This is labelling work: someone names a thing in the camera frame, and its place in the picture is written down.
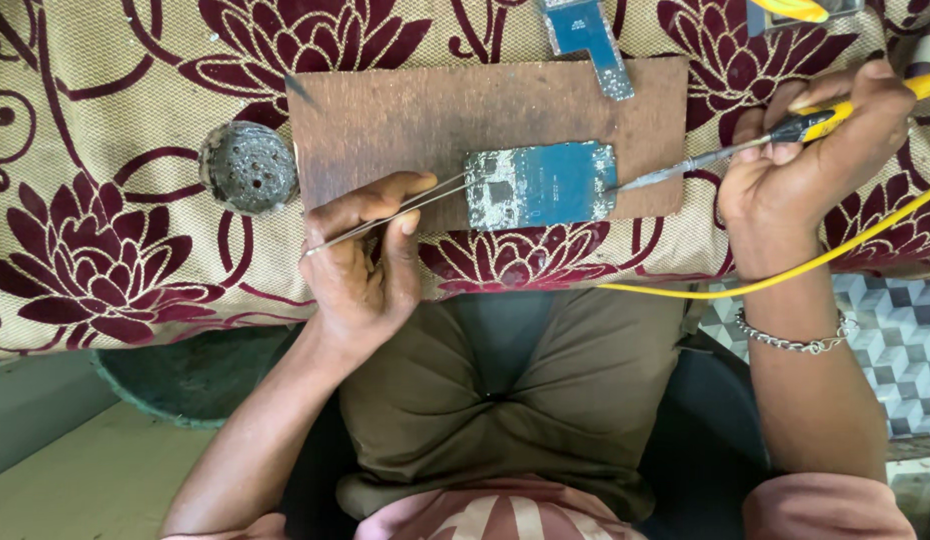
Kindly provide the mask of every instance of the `right hand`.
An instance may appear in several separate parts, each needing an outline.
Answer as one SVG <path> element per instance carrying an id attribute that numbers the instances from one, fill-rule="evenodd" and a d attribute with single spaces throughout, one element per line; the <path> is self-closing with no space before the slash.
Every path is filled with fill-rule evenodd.
<path id="1" fill-rule="evenodd" d="M 854 112 L 835 130 L 803 143 L 767 144 L 732 159 L 718 190 L 735 265 L 746 280 L 804 263 L 818 252 L 817 230 L 835 205 L 863 186 L 901 148 L 915 94 L 885 60 L 811 83 L 782 84 L 768 109 L 747 110 L 734 142 L 755 139 L 787 111 L 850 94 Z"/>
<path id="2" fill-rule="evenodd" d="M 304 220 L 304 250 L 363 222 L 394 215 L 408 196 L 436 183 L 431 173 L 398 172 L 318 206 Z M 318 300 L 318 313 L 308 325 L 357 362 L 390 339 L 421 299 L 415 237 L 420 218 L 413 210 L 385 226 L 377 267 L 366 257 L 361 235 L 299 260 L 299 271 Z"/>

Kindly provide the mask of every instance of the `tablecloth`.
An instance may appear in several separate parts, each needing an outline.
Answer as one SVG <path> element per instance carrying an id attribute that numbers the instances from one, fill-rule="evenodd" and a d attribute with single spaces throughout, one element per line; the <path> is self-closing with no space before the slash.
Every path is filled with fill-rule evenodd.
<path id="1" fill-rule="evenodd" d="M 930 21 L 930 0 L 871 0 L 852 18 L 749 39 L 744 0 L 604 8 L 626 58 L 689 57 L 689 154 L 727 144 L 741 111 L 783 82 L 881 54 L 902 66 Z M 0 359 L 314 313 L 296 270 L 301 201 L 235 215 L 197 178 L 197 148 L 226 121 L 290 138 L 285 73 L 551 58 L 534 0 L 0 0 Z M 715 208 L 724 167 L 687 173 L 675 215 L 424 234 L 423 296 L 732 273 Z M 829 213 L 822 242 L 929 186 L 930 99 L 902 150 Z M 930 276 L 930 204 L 832 270 Z"/>

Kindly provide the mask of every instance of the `blue circuit board fragment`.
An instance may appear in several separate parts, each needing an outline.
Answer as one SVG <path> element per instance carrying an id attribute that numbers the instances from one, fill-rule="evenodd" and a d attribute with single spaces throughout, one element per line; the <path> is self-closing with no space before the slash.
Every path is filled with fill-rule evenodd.
<path id="1" fill-rule="evenodd" d="M 598 221 L 615 207 L 615 154 L 596 141 L 469 153 L 469 225 L 480 231 Z"/>
<path id="2" fill-rule="evenodd" d="M 544 24 L 556 55 L 587 50 L 601 91 L 620 101 L 635 95 L 599 0 L 544 0 Z"/>

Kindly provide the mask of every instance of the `black chair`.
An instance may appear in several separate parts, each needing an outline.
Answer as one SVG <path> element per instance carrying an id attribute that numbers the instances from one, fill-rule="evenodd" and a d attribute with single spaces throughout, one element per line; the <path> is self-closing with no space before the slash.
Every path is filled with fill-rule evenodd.
<path id="1" fill-rule="evenodd" d="M 489 393 L 506 392 L 524 369 L 550 297 L 534 292 L 450 300 L 475 344 Z M 515 321 L 525 326 L 522 332 Z M 276 361 L 299 331 L 276 351 Z M 334 492 L 340 477 L 358 470 L 336 393 L 315 422 L 285 489 L 280 511 L 288 516 L 288 536 L 351 538 L 357 522 L 338 508 Z M 700 333 L 683 343 L 639 472 L 657 498 L 654 514 L 635 524 L 649 539 L 742 538 L 741 503 L 770 476 L 747 364 Z"/>

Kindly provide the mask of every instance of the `tweezers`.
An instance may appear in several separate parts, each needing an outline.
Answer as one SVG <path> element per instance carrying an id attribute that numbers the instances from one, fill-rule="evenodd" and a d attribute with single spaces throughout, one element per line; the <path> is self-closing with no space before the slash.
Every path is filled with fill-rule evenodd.
<path id="1" fill-rule="evenodd" d="M 312 254 L 314 255 L 315 253 L 317 253 L 317 252 L 319 252 L 319 251 L 322 251 L 322 250 L 324 250 L 324 249 L 327 248 L 327 247 L 333 246 L 333 245 L 337 244 L 338 242 L 340 242 L 340 241 L 342 241 L 342 240 L 347 240 L 347 239 L 349 239 L 349 238 L 351 238 L 351 237 L 354 237 L 354 236 L 356 236 L 356 235 L 361 235 L 361 234 L 362 234 L 363 232 L 365 232 L 365 231 L 368 231 L 368 230 L 370 230 L 370 229 L 373 229 L 373 228 L 375 228 L 375 227 L 377 227 L 377 226 L 379 226 L 379 225 L 381 225 L 381 224 L 383 224 L 383 223 L 388 223 L 389 221 L 395 219 L 396 217 L 399 217 L 399 215 L 408 214 L 408 213 L 410 213 L 410 211 L 412 211 L 412 210 L 414 210 L 414 209 L 419 209 L 419 208 L 423 207 L 424 205 L 427 205 L 428 203 L 433 203 L 433 202 L 435 202 L 435 201 L 437 201 L 437 200 L 439 200 L 439 199 L 442 199 L 442 198 L 444 198 L 444 197 L 447 197 L 448 195 L 450 195 L 450 194 L 452 194 L 452 193 L 454 193 L 454 192 L 456 192 L 456 191 L 461 191 L 461 190 L 467 188 L 468 186 L 470 186 L 470 185 L 472 185 L 472 184 L 475 184 L 475 183 L 479 182 L 479 179 L 477 179 L 477 178 L 476 178 L 476 179 L 473 179 L 471 182 L 470 182 L 470 181 L 466 181 L 464 184 L 459 185 L 458 188 L 448 190 L 447 192 L 442 193 L 441 195 L 438 195 L 437 197 L 432 197 L 431 199 L 428 199 L 427 201 L 422 201 L 422 202 L 417 203 L 417 204 L 415 204 L 415 205 L 413 205 L 413 206 L 406 207 L 406 206 L 408 206 L 410 203 L 415 202 L 415 201 L 421 199 L 421 198 L 424 197 L 425 195 L 427 195 L 427 194 L 429 194 L 429 193 L 432 193 L 432 192 L 434 192 L 435 190 L 440 190 L 442 187 L 447 186 L 449 183 L 452 183 L 452 182 L 456 181 L 458 178 L 461 178 L 461 177 L 465 176 L 466 173 L 468 173 L 468 171 L 465 171 L 465 172 L 460 173 L 460 174 L 456 174 L 455 176 L 453 176 L 453 177 L 451 177 L 451 178 L 449 178 L 449 179 L 446 179 L 445 181 L 443 181 L 443 182 L 439 183 L 438 185 L 434 186 L 433 188 L 431 188 L 431 189 L 429 189 L 429 190 L 428 190 L 428 189 L 427 189 L 427 190 L 424 190 L 423 192 L 419 193 L 418 195 L 415 195 L 414 197 L 412 197 L 411 199 L 408 199 L 407 201 L 402 202 L 402 203 L 401 203 L 401 206 L 399 206 L 399 210 L 400 210 L 400 211 L 399 211 L 398 213 L 396 213 L 395 215 L 392 215 L 392 216 L 390 216 L 390 217 L 383 217 L 383 218 L 379 218 L 379 219 L 373 219 L 372 221 L 369 221 L 369 222 L 367 222 L 367 223 L 362 223 L 361 225 L 358 225 L 357 227 L 352 228 L 350 231 L 344 232 L 343 234 L 337 236 L 334 240 L 333 240 L 333 239 L 332 239 L 332 240 L 328 240 L 328 241 L 325 242 L 324 244 L 322 244 L 322 245 L 320 245 L 320 246 L 315 246 L 315 247 L 311 248 L 310 250 L 304 252 L 303 257 L 305 257 L 305 256 L 308 257 L 308 256 L 310 256 L 310 255 L 312 255 Z"/>

